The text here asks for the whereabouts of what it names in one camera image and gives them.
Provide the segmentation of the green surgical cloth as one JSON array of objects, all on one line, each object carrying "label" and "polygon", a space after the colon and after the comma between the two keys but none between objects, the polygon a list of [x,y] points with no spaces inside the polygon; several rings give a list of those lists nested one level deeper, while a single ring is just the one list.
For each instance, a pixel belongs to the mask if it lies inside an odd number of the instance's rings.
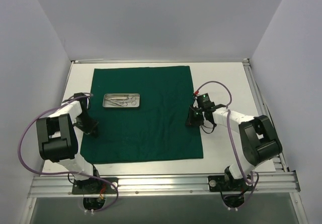
[{"label": "green surgical cloth", "polygon": [[[188,66],[96,69],[89,115],[98,136],[84,135],[80,153],[92,164],[203,158],[199,128],[185,125],[193,102]],[[103,107],[105,94],[139,94],[137,108]]]}]

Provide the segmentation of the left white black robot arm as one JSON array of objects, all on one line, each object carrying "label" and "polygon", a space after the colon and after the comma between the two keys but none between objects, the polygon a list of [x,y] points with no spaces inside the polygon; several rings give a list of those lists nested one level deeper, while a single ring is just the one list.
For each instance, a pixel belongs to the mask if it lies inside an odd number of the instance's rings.
[{"label": "left white black robot arm", "polygon": [[76,181],[84,181],[89,193],[97,193],[102,186],[94,175],[94,166],[80,154],[75,130],[90,137],[98,137],[98,121],[90,117],[88,107],[91,93],[75,93],[47,117],[36,120],[40,157],[67,169]]}]

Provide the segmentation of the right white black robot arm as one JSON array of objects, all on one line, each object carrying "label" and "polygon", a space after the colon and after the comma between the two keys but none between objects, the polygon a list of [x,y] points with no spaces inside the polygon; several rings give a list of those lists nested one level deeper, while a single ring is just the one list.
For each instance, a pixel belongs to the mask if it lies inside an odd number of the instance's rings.
[{"label": "right white black robot arm", "polygon": [[235,163],[224,171],[223,183],[227,189],[235,190],[242,179],[250,183],[248,175],[257,166],[282,153],[282,144],[268,116],[231,111],[227,105],[216,105],[207,93],[195,92],[193,97],[196,104],[189,106],[186,126],[200,127],[206,134],[212,134],[219,125],[228,131]]}]

